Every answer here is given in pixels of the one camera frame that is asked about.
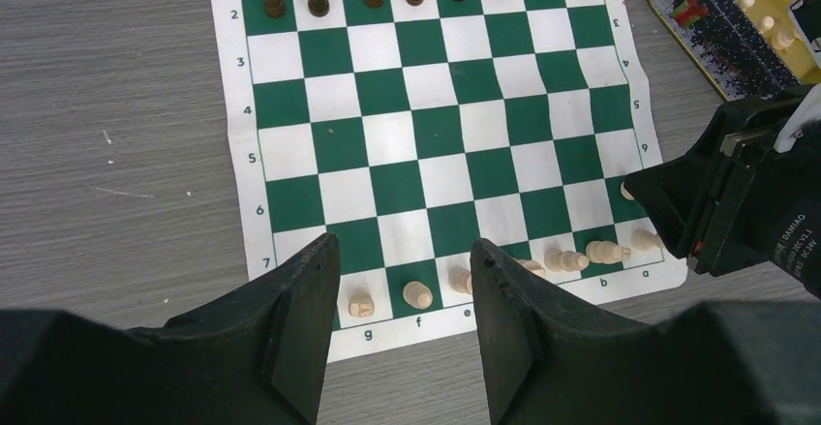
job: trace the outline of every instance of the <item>tabletop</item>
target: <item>tabletop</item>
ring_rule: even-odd
[[[625,0],[665,160],[721,99]],[[209,0],[0,0],[0,306],[160,326],[247,281]],[[811,300],[773,266],[607,304]],[[330,364],[319,423],[487,423],[475,332]]]

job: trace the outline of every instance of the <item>gray wood grain surface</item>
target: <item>gray wood grain surface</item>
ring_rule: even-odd
[[[626,5],[672,159],[721,99]],[[0,107],[0,306],[157,326],[246,281],[209,0],[0,0]],[[653,322],[705,298],[809,299],[762,265],[606,307]],[[331,364],[319,414],[487,423],[475,333]]]

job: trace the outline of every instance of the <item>chessboard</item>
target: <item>chessboard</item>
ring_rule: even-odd
[[[661,162],[623,0],[413,1],[212,0],[249,278],[339,237],[329,361],[474,330],[479,237],[592,303],[680,285],[621,192]]]

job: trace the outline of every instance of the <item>wooden table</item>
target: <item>wooden table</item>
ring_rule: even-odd
[[[721,99],[645,0],[626,2],[673,159]],[[2,306],[158,326],[246,281],[210,7],[2,0]],[[705,298],[810,299],[761,265],[606,307],[659,321]],[[475,333],[328,366],[320,423],[388,421],[487,423]]]

